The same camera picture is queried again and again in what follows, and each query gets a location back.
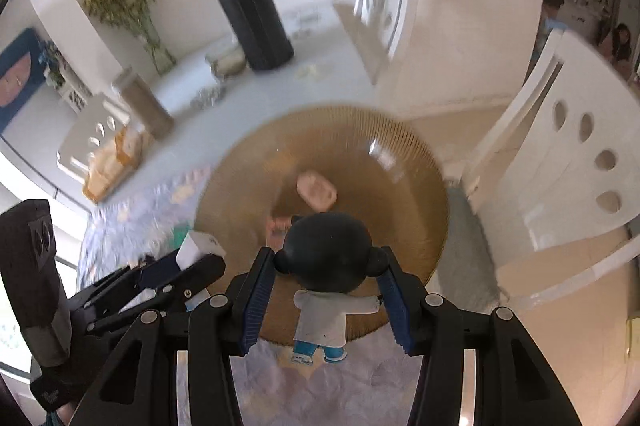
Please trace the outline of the pink oval case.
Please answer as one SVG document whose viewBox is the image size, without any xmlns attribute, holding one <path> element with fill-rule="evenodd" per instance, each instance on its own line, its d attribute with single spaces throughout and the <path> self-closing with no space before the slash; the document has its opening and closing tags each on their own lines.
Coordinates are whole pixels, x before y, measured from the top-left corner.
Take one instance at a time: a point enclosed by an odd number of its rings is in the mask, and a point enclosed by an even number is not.
<svg viewBox="0 0 640 426">
<path fill-rule="evenodd" d="M 314 212 L 327 212 L 337 201 L 336 187 L 313 170 L 297 177 L 296 191 Z"/>
</svg>

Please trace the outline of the teal translucent splat toy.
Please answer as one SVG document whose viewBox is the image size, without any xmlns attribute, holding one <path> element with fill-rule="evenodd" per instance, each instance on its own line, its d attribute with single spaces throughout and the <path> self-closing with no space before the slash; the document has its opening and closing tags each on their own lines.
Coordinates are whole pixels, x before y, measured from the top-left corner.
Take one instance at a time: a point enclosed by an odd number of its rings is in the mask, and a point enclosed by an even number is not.
<svg viewBox="0 0 640 426">
<path fill-rule="evenodd" d="M 182 245 L 182 242 L 188 235 L 191 228 L 186 224 L 185 226 L 177 226 L 172 229 L 171 235 L 171 249 L 176 250 Z"/>
</svg>

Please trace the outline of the white chair near right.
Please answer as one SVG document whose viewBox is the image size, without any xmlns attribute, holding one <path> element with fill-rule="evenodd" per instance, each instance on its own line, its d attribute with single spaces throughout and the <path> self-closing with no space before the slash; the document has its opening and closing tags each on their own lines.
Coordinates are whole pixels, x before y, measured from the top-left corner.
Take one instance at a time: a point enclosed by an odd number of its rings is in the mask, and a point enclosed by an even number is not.
<svg viewBox="0 0 640 426">
<path fill-rule="evenodd" d="M 473 194 L 491 159 L 536 114 L 477 213 L 495 272 L 639 215 L 639 99 L 597 50 L 552 30 L 522 89 L 466 162 Z"/>
</svg>

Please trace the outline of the white carved shelf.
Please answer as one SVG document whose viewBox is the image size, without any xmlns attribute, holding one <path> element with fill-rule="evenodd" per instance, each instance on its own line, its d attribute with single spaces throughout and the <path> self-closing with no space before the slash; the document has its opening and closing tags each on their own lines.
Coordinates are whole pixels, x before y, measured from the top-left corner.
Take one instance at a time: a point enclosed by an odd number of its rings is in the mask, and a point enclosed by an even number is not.
<svg viewBox="0 0 640 426">
<path fill-rule="evenodd" d="M 73 112 L 79 114 L 92 97 L 90 89 L 60 54 L 43 51 L 40 62 L 44 66 L 47 84 Z"/>
</svg>

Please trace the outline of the small glass cup bowl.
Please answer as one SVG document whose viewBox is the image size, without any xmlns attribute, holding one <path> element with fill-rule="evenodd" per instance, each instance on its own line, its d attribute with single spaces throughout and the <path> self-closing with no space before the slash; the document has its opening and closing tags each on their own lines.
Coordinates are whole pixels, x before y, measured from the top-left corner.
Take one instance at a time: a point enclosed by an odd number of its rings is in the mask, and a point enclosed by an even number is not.
<svg viewBox="0 0 640 426">
<path fill-rule="evenodd" d="M 242 73 L 247 66 L 246 56 L 237 42 L 216 42 L 205 53 L 213 76 L 226 80 Z"/>
</svg>

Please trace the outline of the white chair far left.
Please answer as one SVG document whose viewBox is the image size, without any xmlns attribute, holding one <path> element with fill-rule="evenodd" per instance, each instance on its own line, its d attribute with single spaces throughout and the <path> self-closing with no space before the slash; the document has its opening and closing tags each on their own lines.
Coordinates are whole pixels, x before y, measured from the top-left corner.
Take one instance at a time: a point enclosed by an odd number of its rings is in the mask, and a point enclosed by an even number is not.
<svg viewBox="0 0 640 426">
<path fill-rule="evenodd" d="M 96 94 L 77 116 L 58 149 L 58 168 L 85 182 L 94 153 L 130 121 L 130 114 L 105 94 Z"/>
</svg>

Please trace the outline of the pill blister pack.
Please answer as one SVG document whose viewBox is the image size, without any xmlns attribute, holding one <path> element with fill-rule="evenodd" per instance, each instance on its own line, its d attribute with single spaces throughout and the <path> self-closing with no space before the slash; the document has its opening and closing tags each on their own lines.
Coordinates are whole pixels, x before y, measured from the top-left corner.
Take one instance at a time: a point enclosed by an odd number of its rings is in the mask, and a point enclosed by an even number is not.
<svg viewBox="0 0 640 426">
<path fill-rule="evenodd" d="M 190 108 L 195 111 L 206 110 L 219 102 L 225 93 L 226 87 L 224 85 L 216 84 L 202 88 L 190 101 Z"/>
</svg>

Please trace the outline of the seated person in background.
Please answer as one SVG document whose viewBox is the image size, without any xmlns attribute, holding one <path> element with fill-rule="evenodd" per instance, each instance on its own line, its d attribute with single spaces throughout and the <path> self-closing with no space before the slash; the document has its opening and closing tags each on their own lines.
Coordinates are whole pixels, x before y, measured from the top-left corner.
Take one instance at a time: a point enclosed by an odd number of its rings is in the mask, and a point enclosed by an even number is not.
<svg viewBox="0 0 640 426">
<path fill-rule="evenodd" d="M 625 23 L 617 24 L 603 38 L 599 51 L 626 82 L 631 74 L 631 31 Z"/>
</svg>

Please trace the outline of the white chair far right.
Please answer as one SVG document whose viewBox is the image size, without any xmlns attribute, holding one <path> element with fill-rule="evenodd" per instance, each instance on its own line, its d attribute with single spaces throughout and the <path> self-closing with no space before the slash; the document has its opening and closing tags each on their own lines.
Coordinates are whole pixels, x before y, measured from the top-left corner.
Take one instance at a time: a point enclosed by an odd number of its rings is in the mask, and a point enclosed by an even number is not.
<svg viewBox="0 0 640 426">
<path fill-rule="evenodd" d="M 351 4 L 336 0 L 333 7 L 371 84 L 393 76 L 411 39 L 418 0 L 354 0 Z"/>
</svg>

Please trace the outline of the black-haired boy figurine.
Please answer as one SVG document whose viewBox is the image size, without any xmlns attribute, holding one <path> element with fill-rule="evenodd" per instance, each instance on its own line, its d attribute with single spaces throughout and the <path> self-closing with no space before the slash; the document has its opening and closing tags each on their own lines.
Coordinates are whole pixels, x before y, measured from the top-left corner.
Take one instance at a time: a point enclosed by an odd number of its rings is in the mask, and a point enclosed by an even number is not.
<svg viewBox="0 0 640 426">
<path fill-rule="evenodd" d="M 378 296 L 352 292 L 386 267 L 385 253 L 360 220 L 341 212 L 293 218 L 276 253 L 277 270 L 300 285 L 293 296 L 299 317 L 291 361 L 312 365 L 318 350 L 326 363 L 345 360 L 347 318 L 381 308 Z"/>
</svg>

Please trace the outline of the beige cylindrical canister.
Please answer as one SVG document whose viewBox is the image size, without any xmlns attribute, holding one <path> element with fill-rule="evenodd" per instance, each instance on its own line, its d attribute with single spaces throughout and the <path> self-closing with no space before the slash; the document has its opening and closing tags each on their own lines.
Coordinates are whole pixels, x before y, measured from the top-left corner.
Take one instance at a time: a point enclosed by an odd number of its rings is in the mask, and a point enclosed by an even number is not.
<svg viewBox="0 0 640 426">
<path fill-rule="evenodd" d="M 132 69 L 125 68 L 112 82 L 112 89 L 129 106 L 146 131 L 156 140 L 165 139 L 175 121 L 149 85 Z"/>
</svg>

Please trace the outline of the amber ribbed glass bowl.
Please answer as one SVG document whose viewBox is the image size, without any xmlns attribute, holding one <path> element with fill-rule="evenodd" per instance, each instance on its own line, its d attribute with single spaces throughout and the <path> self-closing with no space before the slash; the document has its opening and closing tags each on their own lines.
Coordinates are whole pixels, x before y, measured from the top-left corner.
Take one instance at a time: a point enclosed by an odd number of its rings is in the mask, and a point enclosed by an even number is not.
<svg viewBox="0 0 640 426">
<path fill-rule="evenodd" d="M 298 176 L 310 170 L 336 187 L 333 210 L 360 220 L 402 270 L 422 283 L 431 279 L 448 234 L 446 186 L 431 150 L 410 126 L 381 112 L 325 105 L 263 124 L 210 176 L 195 227 L 226 252 L 215 292 L 250 270 L 269 218 L 311 214 L 296 190 Z"/>
</svg>

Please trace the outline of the white chair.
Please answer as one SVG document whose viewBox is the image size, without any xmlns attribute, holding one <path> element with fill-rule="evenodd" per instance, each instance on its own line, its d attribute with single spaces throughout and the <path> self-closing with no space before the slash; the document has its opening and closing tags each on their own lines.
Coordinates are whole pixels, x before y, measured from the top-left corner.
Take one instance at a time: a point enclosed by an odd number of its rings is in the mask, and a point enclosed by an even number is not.
<svg viewBox="0 0 640 426">
<path fill-rule="evenodd" d="M 639 99 L 597 50 L 552 30 L 522 89 L 466 162 L 473 194 L 491 159 L 536 114 L 477 213 L 495 272 L 639 215 Z"/>
<path fill-rule="evenodd" d="M 351 4 L 336 0 L 333 7 L 371 84 L 393 76 L 411 39 L 418 0 L 354 0 Z"/>
<path fill-rule="evenodd" d="M 58 149 L 58 168 L 85 182 L 94 153 L 130 121 L 130 114 L 105 94 L 96 94 L 77 116 Z"/>
</svg>

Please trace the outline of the white charger cube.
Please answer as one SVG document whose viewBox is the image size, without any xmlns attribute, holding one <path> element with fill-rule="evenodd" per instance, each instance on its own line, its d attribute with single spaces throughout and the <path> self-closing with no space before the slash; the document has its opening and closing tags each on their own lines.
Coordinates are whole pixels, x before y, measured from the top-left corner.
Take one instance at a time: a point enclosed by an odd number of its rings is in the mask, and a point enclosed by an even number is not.
<svg viewBox="0 0 640 426">
<path fill-rule="evenodd" d="M 208 288 L 226 271 L 226 252 L 219 241 L 205 232 L 190 230 L 178 249 L 175 262 L 181 274 L 188 310 L 210 297 Z"/>
</svg>

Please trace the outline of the blue wall painting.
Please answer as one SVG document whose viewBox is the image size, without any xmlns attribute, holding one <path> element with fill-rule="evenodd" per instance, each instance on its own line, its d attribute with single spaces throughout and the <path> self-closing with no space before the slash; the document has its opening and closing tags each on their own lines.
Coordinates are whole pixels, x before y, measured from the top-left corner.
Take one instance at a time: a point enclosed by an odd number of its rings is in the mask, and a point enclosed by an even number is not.
<svg viewBox="0 0 640 426">
<path fill-rule="evenodd" d="M 0 131 L 46 82 L 39 62 L 42 40 L 32 27 L 25 28 L 0 54 Z"/>
</svg>

